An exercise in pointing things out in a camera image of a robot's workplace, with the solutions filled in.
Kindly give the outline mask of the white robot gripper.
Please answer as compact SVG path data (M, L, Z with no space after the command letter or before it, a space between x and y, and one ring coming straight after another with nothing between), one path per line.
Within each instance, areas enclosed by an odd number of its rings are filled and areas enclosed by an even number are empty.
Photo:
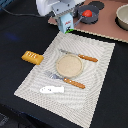
M41 16L46 16L50 13L54 17L62 17L73 15L75 7L82 4L85 0L36 0L38 13Z

